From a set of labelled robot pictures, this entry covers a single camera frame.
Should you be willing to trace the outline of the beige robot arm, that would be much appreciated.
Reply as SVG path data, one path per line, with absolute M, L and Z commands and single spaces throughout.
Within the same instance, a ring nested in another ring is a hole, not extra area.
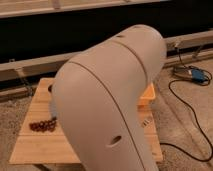
M 165 57 L 161 34 L 134 25 L 60 68 L 52 101 L 86 171 L 158 171 L 137 105 Z

